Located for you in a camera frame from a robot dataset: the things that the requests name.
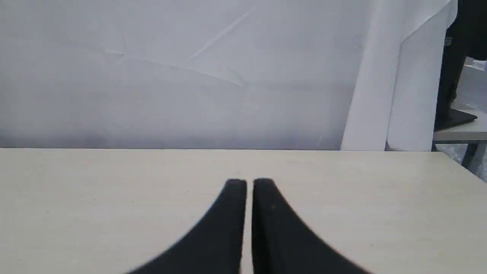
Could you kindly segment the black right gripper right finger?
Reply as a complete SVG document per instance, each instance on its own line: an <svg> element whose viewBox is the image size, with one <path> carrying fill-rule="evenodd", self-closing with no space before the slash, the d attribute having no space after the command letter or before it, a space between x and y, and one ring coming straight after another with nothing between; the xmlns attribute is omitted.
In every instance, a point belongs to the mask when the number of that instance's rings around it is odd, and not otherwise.
<svg viewBox="0 0 487 274"><path fill-rule="evenodd" d="M251 249L255 274L365 274L319 238L269 178L253 182Z"/></svg>

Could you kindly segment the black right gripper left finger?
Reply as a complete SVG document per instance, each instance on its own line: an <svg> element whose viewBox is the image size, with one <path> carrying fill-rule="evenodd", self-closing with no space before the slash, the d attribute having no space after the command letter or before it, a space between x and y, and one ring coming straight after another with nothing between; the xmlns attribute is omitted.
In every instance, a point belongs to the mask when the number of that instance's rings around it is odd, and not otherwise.
<svg viewBox="0 0 487 274"><path fill-rule="evenodd" d="M205 215L170 248L133 274L239 274L247 182L228 179Z"/></svg>

